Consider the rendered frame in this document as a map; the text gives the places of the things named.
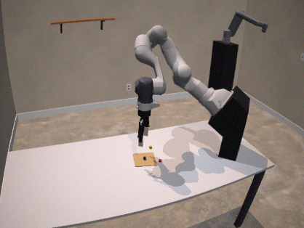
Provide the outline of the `tan flat mat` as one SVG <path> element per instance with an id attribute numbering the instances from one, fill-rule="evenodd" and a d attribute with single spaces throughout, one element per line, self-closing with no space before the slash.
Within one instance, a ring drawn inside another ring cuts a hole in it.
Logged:
<path id="1" fill-rule="evenodd" d="M 135 167 L 157 166 L 153 152 L 132 153 L 132 154 L 135 162 Z M 143 160 L 143 157 L 146 157 L 146 160 Z"/>

